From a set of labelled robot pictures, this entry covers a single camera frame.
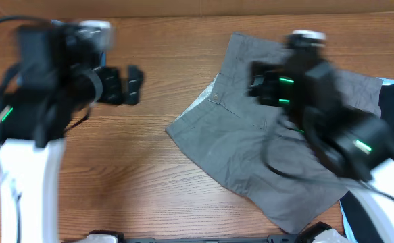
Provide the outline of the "grey shorts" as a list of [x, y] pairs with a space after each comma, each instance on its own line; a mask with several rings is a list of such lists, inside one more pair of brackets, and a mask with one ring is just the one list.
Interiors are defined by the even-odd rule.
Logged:
[[271, 172], [262, 161], [262, 146], [267, 144], [275, 167], [333, 177], [281, 108], [260, 105], [247, 95], [251, 63], [277, 64], [289, 53], [280, 43], [233, 34], [211, 91], [203, 93], [166, 131], [215, 181], [249, 198], [271, 222], [296, 234], [338, 202], [346, 189], [296, 182]]

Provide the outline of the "light blue garment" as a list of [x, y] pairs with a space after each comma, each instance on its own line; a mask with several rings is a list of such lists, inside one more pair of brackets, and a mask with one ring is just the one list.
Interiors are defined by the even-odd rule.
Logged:
[[[394, 80], [381, 78], [383, 87], [380, 91], [379, 106], [381, 109], [381, 118], [386, 121], [391, 128], [394, 128], [394, 115], [390, 105], [394, 105], [394, 88], [384, 88], [394, 84]], [[394, 210], [394, 202], [387, 197], [380, 197], [377, 201], [370, 194], [365, 194], [367, 198], [371, 197], [370, 204], [363, 207], [361, 201], [354, 194], [348, 192], [340, 200], [341, 212], [343, 214], [343, 227], [347, 239], [352, 242], [383, 242], [380, 238], [378, 229], [375, 228], [372, 218], [366, 209], [376, 209], [376, 213], [372, 213], [374, 219], [383, 217], [383, 224], [391, 224], [387, 221], [390, 212]]]

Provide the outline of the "folded blue denim shorts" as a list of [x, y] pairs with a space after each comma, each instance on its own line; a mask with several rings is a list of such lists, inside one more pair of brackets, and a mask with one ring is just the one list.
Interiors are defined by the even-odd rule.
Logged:
[[59, 20], [51, 20], [51, 24], [54, 25], [54, 26], [63, 26], [66, 23], [62, 22], [62, 21], [59, 21]]

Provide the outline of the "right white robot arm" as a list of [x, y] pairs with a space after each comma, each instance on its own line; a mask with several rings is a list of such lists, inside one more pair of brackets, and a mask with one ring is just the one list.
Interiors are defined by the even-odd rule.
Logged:
[[281, 107], [318, 161], [335, 175], [323, 178], [287, 172], [262, 161], [273, 173], [296, 182], [348, 188], [364, 206], [384, 242], [394, 242], [394, 135], [376, 115], [348, 105], [336, 69], [327, 61], [254, 62], [249, 94]]

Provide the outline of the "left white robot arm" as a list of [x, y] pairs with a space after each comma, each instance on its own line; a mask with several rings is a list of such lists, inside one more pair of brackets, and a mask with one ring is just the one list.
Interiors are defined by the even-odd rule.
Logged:
[[0, 84], [3, 242], [57, 242], [58, 179], [74, 112], [136, 105], [143, 72], [103, 63], [109, 34], [82, 26], [21, 26], [20, 60]]

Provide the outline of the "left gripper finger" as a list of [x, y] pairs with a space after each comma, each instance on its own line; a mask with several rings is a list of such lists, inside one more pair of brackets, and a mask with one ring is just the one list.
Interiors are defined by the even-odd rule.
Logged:
[[110, 105], [121, 105], [123, 103], [123, 92], [119, 69], [116, 67], [101, 67], [98, 70], [98, 76], [103, 86], [103, 92], [98, 101]]
[[128, 66], [128, 79], [126, 82], [126, 104], [136, 105], [140, 101], [140, 89], [144, 74], [137, 65]]

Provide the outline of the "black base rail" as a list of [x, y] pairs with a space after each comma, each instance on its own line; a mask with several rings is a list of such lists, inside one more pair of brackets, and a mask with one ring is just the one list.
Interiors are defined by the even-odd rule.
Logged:
[[318, 222], [300, 234], [270, 234], [265, 238], [182, 238], [182, 239], [155, 239], [155, 238], [125, 238], [121, 232], [91, 231], [87, 240], [94, 242], [117, 243], [300, 243], [312, 242], [318, 234], [331, 230], [328, 224]]

